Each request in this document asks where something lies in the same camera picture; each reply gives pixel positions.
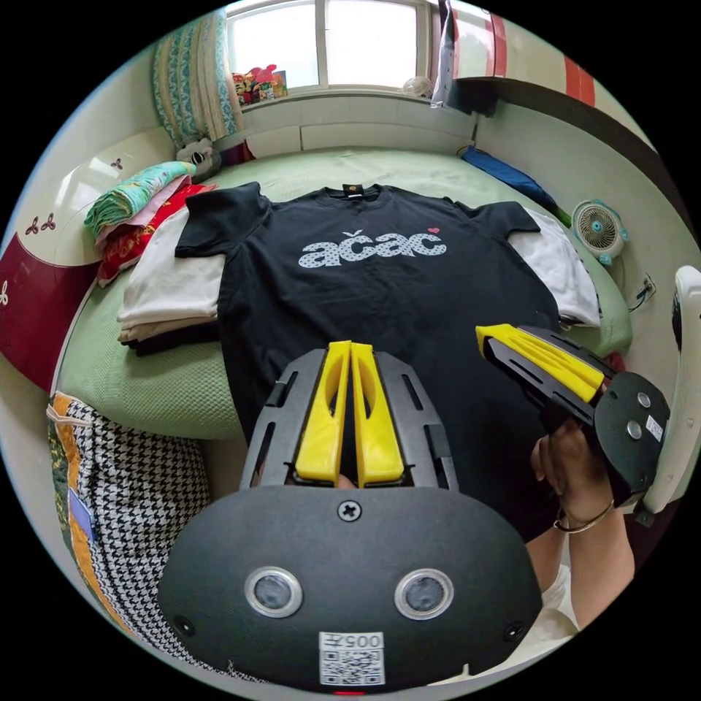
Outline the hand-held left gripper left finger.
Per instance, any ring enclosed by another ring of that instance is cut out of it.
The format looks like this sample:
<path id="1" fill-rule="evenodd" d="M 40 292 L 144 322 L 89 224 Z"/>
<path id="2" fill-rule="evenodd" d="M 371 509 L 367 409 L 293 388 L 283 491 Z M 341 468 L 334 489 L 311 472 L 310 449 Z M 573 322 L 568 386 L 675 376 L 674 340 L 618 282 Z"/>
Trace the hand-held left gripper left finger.
<path id="1" fill-rule="evenodd" d="M 322 353 L 295 461 L 302 480 L 338 485 L 350 360 L 351 341 L 332 342 Z"/>

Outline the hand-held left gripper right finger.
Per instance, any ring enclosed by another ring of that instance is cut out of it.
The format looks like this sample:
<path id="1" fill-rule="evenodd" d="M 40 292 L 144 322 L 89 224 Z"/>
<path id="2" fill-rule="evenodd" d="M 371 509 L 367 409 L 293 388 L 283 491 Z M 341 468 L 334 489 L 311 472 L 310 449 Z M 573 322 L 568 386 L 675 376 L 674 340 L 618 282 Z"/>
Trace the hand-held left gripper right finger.
<path id="1" fill-rule="evenodd" d="M 397 482 L 404 463 L 371 345 L 350 344 L 350 370 L 359 487 Z"/>

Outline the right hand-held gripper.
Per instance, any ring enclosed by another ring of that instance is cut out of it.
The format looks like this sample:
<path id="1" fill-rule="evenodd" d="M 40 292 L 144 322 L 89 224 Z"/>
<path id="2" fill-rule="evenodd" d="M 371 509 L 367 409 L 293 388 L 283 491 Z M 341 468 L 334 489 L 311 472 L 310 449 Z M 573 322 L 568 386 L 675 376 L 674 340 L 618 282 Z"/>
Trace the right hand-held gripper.
<path id="1" fill-rule="evenodd" d="M 514 380 L 547 433 L 567 420 L 582 428 L 605 463 L 615 507 L 635 504 L 653 486 L 670 408 L 634 372 L 617 372 L 558 332 L 510 324 L 475 328 L 481 356 Z"/>

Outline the person's right hand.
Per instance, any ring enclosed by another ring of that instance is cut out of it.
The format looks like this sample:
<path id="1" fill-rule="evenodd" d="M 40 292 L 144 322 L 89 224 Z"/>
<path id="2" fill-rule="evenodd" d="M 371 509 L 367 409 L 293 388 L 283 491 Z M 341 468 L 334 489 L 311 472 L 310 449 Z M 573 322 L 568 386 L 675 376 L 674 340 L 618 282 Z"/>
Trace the person's right hand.
<path id="1" fill-rule="evenodd" d="M 559 501 L 554 522 L 558 530 L 583 532 L 613 510 L 607 468 L 574 420 L 567 419 L 537 441 L 531 465 L 537 480 L 547 482 Z"/>

